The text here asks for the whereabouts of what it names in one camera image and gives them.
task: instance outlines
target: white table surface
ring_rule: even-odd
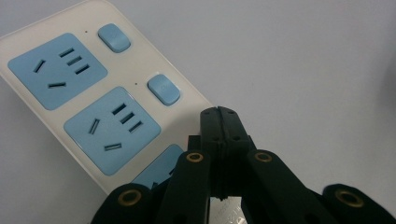
[[[0,35],[78,0],[0,0]],[[396,1],[112,0],[256,146],[396,216]],[[106,195],[0,78],[0,222],[89,223]]]

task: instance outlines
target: socket hole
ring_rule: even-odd
[[[65,82],[57,82],[57,83],[49,84],[49,89],[55,89],[55,88],[60,88],[60,87],[66,87],[66,83]]]
[[[71,66],[72,64],[80,61],[81,59],[82,59],[81,56],[78,56],[77,58],[75,58],[72,61],[68,62],[67,65]]]
[[[35,67],[35,70],[33,70],[35,73],[38,73],[39,71],[40,71],[40,69],[43,67],[43,64],[45,63],[46,61],[44,61],[44,60],[40,60],[40,62],[37,64],[37,66]]]
[[[84,66],[79,68],[75,73],[76,73],[76,75],[78,75],[78,74],[82,73],[83,71],[85,71],[85,70],[87,70],[89,68],[90,68],[90,66],[88,64],[85,64]]]
[[[62,58],[62,57],[64,57],[64,56],[66,56],[66,55],[72,53],[73,51],[74,51],[74,49],[67,49],[66,51],[60,53],[60,54],[59,54],[59,57]]]
[[[134,127],[129,129],[129,132],[132,133],[134,130],[136,130],[142,124],[143,124],[142,121],[139,121],[138,123],[136,123],[136,125],[134,125]]]
[[[110,151],[110,150],[114,150],[114,149],[118,149],[118,148],[122,148],[121,143],[105,146],[105,151]]]
[[[113,110],[113,115],[116,115],[116,114],[118,114],[118,113],[120,113],[120,111],[123,109],[123,108],[125,108],[126,107],[126,104],[122,104],[122,105],[120,105],[119,107],[117,107],[115,110]]]
[[[126,123],[126,121],[130,120],[132,117],[134,116],[134,113],[129,113],[127,116],[125,116],[125,118],[121,119],[120,122],[122,124]]]
[[[92,124],[92,126],[90,128],[90,134],[94,134],[96,132],[96,129],[97,129],[98,125],[99,125],[99,121],[100,121],[99,119],[95,119],[93,121],[93,124]]]

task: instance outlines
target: two-prong outlet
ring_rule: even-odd
[[[114,175],[161,132],[122,87],[76,114],[64,129],[105,175]]]
[[[107,75],[72,34],[60,35],[8,63],[9,69],[46,109],[53,110]]]

